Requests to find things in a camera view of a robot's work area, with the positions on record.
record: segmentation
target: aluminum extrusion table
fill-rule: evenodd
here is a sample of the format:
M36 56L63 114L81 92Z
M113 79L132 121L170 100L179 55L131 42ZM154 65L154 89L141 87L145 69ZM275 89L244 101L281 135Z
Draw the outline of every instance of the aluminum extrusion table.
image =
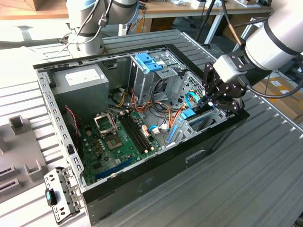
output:
M105 39L109 52L136 45L175 44L198 67L223 54L205 50L177 30ZM31 48L48 61L58 44ZM266 100L248 92L251 117L211 156L101 221L104 227L291 226L303 211L302 130ZM1 115L3 109L10 113ZM49 170L65 166L37 82L0 89L0 124L28 118ZM0 226L56 226L41 184L0 204ZM85 212L61 226L89 226Z

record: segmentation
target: blue plastic clip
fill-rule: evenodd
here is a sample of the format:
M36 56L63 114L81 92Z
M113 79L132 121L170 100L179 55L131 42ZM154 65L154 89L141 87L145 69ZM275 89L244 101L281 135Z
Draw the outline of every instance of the blue plastic clip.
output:
M158 65L147 53L136 54L136 58L147 72L155 72L163 69L162 66Z

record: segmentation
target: table leg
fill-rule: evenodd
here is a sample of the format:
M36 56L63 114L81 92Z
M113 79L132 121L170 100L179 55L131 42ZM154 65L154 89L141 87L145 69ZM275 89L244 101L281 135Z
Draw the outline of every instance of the table leg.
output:
M213 24L212 24L212 26L209 30L209 33L208 33L208 35L205 39L205 42L204 42L205 44L210 44L211 43L211 41L213 39L213 36L214 36L215 32L217 31L217 28L218 28L223 16L224 16L224 14L220 13L214 18L214 22L213 22Z

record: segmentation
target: connector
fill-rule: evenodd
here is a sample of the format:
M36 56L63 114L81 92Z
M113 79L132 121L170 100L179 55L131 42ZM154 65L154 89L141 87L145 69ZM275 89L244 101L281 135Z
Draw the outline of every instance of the connector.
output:
M153 133L154 135L157 135L157 134L159 134L159 133L160 133L160 131L159 131L158 127L153 128L151 131L152 131L152 133Z

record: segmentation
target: chip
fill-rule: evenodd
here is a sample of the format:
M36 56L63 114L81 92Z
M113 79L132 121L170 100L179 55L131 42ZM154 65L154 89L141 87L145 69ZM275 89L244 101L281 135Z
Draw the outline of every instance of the chip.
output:
M96 170L96 169L99 169L99 168L101 168L102 167L102 165L101 165L101 163L100 162L97 162L97 163L95 163L95 164L93 164L93 168Z
M116 149L122 146L122 141L118 135L112 135L104 139L110 150Z

